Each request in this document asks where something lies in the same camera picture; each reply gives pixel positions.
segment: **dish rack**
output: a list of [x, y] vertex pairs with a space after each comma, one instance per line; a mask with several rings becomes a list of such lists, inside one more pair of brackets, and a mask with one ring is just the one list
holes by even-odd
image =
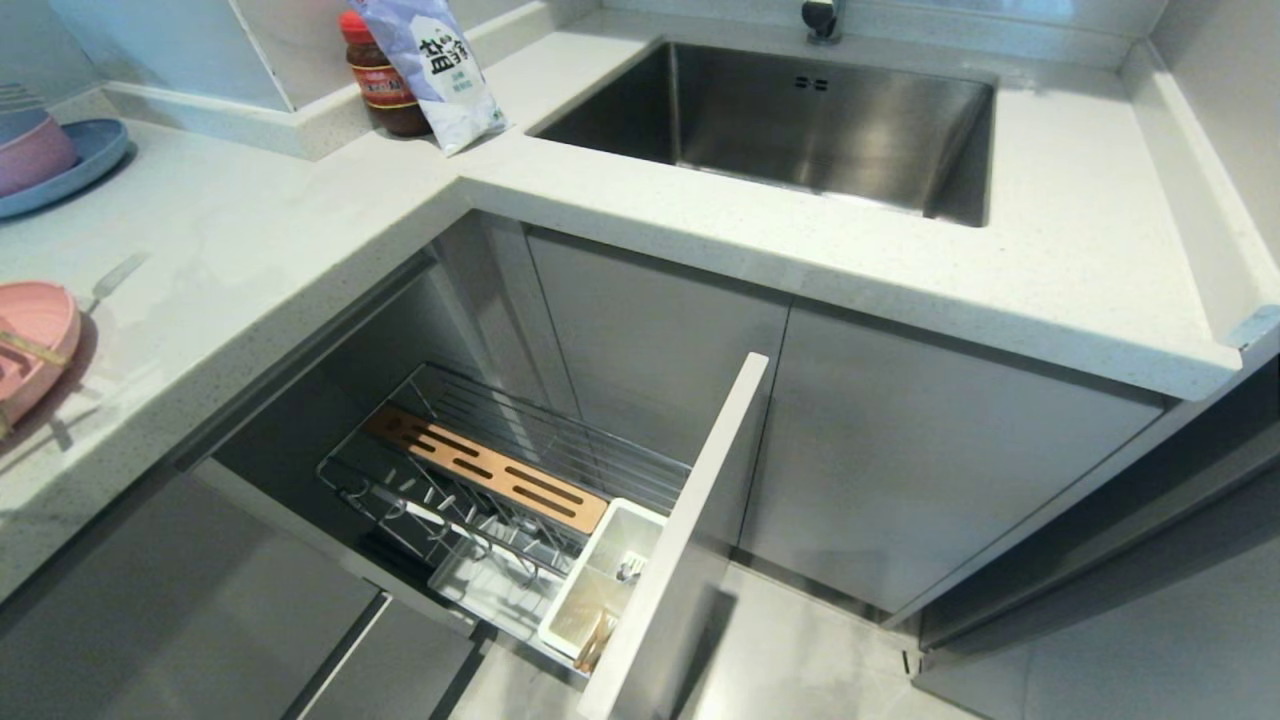
[[[448, 585], [460, 568], [488, 564], [504, 582], [532, 591], [531, 605], [525, 607], [530, 618], [520, 624], [530, 637], [590, 533], [534, 510], [538, 503], [486, 488], [475, 473], [425, 460], [412, 442], [393, 442], [379, 423], [398, 416], [420, 420], [416, 430], [428, 432], [428, 425], [431, 437], [445, 442], [471, 441], [531, 468], [531, 474], [545, 473], [605, 503], [625, 497], [660, 515], [671, 514], [690, 471], [634, 442], [435, 363], [419, 365], [320, 461], [316, 477], [372, 520], [404, 556], [426, 565], [433, 585]], [[457, 583], [462, 588], [457, 593], [444, 594], [461, 600], [474, 574]], [[506, 605], [520, 605], [520, 598], [509, 600], [511, 591], [504, 585], [493, 594]]]

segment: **countertop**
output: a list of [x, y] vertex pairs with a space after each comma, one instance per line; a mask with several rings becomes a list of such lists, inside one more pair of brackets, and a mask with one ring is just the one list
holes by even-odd
[[[525, 135], [662, 37], [995, 83], [989, 225]], [[470, 209], [1174, 397], [1206, 397], [1240, 368], [1210, 333], [1114, 74], [884, 40], [819, 49], [787, 28], [599, 12], [486, 76], [516, 127], [452, 159], [369, 133], [310, 163], [129, 122], [138, 152], [109, 182], [0, 220], [0, 282], [60, 282], [90, 320], [65, 400], [0, 454], [0, 598]], [[95, 302], [95, 286], [137, 254], [137, 270]]]

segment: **stainless steel sink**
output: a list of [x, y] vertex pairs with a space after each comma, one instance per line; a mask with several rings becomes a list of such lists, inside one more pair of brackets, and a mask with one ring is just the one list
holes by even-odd
[[666, 44], [534, 135], [979, 227], [992, 95], [978, 82]]

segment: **pink plate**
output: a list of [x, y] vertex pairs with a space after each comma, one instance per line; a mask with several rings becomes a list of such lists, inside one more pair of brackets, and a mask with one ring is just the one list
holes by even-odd
[[[19, 334], [69, 359], [79, 343], [79, 328], [76, 299], [63, 286], [45, 282], [0, 284], [0, 331]], [[0, 413], [9, 425], [17, 424], [54, 387], [64, 369], [0, 342]]]

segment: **drawer front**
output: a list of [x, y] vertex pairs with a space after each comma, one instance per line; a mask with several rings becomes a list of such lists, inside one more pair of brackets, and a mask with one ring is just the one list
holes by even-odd
[[763, 404], [768, 359], [750, 354], [721, 406], [692, 471], [667, 519], [635, 594], [618, 619], [577, 711], [588, 720], [664, 717], [728, 566], [749, 483], [722, 473], [740, 432]]

